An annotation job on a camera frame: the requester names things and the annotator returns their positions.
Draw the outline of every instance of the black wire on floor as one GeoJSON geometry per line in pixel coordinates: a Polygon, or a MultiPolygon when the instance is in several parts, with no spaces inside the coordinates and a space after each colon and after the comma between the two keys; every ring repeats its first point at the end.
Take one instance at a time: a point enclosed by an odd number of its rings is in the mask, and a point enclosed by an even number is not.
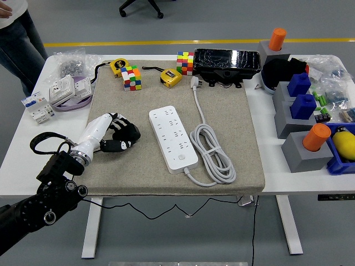
{"type": "Polygon", "coordinates": [[[255,247],[254,247],[254,239],[255,239],[255,220],[256,220],[256,209],[257,204],[259,202],[259,196],[257,196],[256,203],[255,203],[255,210],[254,210],[254,222],[253,222],[253,239],[252,239],[252,246],[253,246],[253,257],[251,260],[251,266],[254,266],[254,255],[255,255],[255,247]]]}
{"type": "MultiPolygon", "coordinates": [[[[101,208],[104,208],[104,209],[113,209],[113,208],[117,208],[117,207],[125,207],[125,206],[130,206],[131,208],[133,208],[134,210],[136,210],[137,212],[143,214],[147,219],[149,220],[155,220],[159,217],[161,217],[162,215],[166,214],[167,212],[170,212],[172,209],[174,208],[177,208],[179,209],[180,211],[182,211],[184,214],[186,214],[188,217],[192,217],[194,216],[195,214],[198,213],[199,210],[201,210],[207,203],[208,201],[210,200],[213,200],[213,201],[218,201],[218,202],[225,202],[225,203],[233,203],[233,204],[237,204],[239,203],[239,201],[242,199],[242,197],[240,197],[236,202],[233,202],[233,201],[222,201],[220,199],[215,199],[215,198],[209,198],[200,208],[197,209],[197,211],[195,211],[193,214],[188,214],[187,212],[185,212],[183,209],[181,209],[177,204],[174,204],[174,206],[172,206],[170,209],[166,210],[165,212],[159,214],[158,216],[156,217],[149,217],[147,216],[144,212],[140,211],[139,209],[137,209],[136,207],[134,207],[131,203],[126,203],[126,204],[123,204],[123,205],[114,205],[114,206],[110,206],[110,207],[107,207],[107,206],[103,206],[103,205],[100,205],[96,202],[93,202],[93,201],[90,201],[88,199],[83,199],[82,201],[86,201],[86,202],[90,202],[92,204],[95,204],[101,208]]],[[[254,217],[253,217],[253,237],[252,237],[252,262],[251,262],[251,266],[254,266],[254,256],[255,256],[255,246],[254,246],[254,239],[255,239],[255,220],[256,220],[256,209],[257,209],[257,205],[258,205],[258,202],[259,202],[259,196],[257,196],[257,199],[256,199],[256,203],[255,203],[255,210],[254,210],[254,217]]]]}

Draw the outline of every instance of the orange cylinder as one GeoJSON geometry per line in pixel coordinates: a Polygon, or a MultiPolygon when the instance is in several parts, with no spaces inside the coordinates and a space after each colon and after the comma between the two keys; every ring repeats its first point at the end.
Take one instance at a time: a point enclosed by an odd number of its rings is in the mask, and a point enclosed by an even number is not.
{"type": "Polygon", "coordinates": [[[287,31],[283,28],[276,28],[273,30],[268,47],[273,51],[280,51],[283,45],[287,31]]]}
{"type": "Polygon", "coordinates": [[[331,134],[332,131],[327,125],[315,124],[303,139],[303,147],[308,151],[318,151],[331,134]]]}

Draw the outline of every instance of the yellow floor line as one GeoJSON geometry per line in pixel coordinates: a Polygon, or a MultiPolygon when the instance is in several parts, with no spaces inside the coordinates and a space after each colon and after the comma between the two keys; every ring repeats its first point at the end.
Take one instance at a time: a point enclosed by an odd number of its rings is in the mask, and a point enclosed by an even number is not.
{"type": "MultiPolygon", "coordinates": [[[[145,40],[130,42],[80,42],[80,43],[45,43],[45,47],[76,46],[130,46],[130,45],[170,45],[170,44],[225,44],[225,43],[258,43],[265,39],[230,39],[230,40],[145,40]]],[[[355,42],[355,38],[312,38],[285,39],[285,43],[331,43],[355,42]]]]}

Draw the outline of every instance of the white table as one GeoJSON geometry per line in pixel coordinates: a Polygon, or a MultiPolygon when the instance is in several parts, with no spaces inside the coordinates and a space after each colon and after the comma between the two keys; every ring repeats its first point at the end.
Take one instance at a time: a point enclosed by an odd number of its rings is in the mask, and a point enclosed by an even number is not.
{"type": "MultiPolygon", "coordinates": [[[[300,58],[302,56],[294,55],[293,57],[300,58]]],[[[127,60],[176,60],[176,55],[102,56],[102,60],[116,58],[126,58],[127,60]]],[[[34,89],[35,92],[40,91],[46,99],[49,99],[49,86],[46,78],[52,74],[56,63],[54,57],[48,58],[34,89]]],[[[255,90],[255,86],[260,83],[260,74],[255,75],[251,80],[244,80],[265,173],[266,185],[261,195],[278,195],[278,204],[290,252],[291,254],[301,254],[302,248],[287,195],[354,193],[355,175],[331,176],[325,167],[319,171],[290,173],[281,150],[281,145],[285,140],[280,140],[276,136],[272,95],[262,90],[255,90]]],[[[355,84],[349,81],[348,87],[355,89],[355,84]]],[[[353,103],[355,103],[354,89],[349,90],[349,98],[353,103]]],[[[86,127],[89,111],[90,105],[70,112],[57,112],[54,118],[37,125],[25,110],[0,168],[0,197],[24,198],[35,194],[40,185],[36,177],[50,156],[34,154],[29,148],[31,139],[42,132],[52,131],[77,141],[86,127]]],[[[60,142],[59,140],[46,140],[38,145],[37,149],[56,150],[60,142]]],[[[93,198],[93,200],[99,203],[102,202],[102,198],[93,198]]],[[[86,247],[89,248],[89,255],[84,255],[83,251],[83,257],[87,258],[90,257],[90,254],[94,255],[95,253],[99,217],[100,208],[92,204],[85,237],[86,243],[84,244],[84,250],[87,250],[86,247]]]]}

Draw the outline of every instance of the blue tray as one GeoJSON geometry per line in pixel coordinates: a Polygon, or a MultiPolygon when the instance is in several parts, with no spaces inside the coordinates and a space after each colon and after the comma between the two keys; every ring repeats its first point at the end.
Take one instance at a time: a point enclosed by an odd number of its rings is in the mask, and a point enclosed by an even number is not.
{"type": "MultiPolygon", "coordinates": [[[[336,132],[336,128],[344,126],[352,134],[355,134],[355,123],[326,123],[331,129],[332,134],[336,132]]],[[[355,162],[343,162],[335,148],[332,138],[327,140],[328,146],[331,149],[334,157],[327,163],[327,170],[331,175],[342,175],[345,173],[355,173],[355,162]]]]}

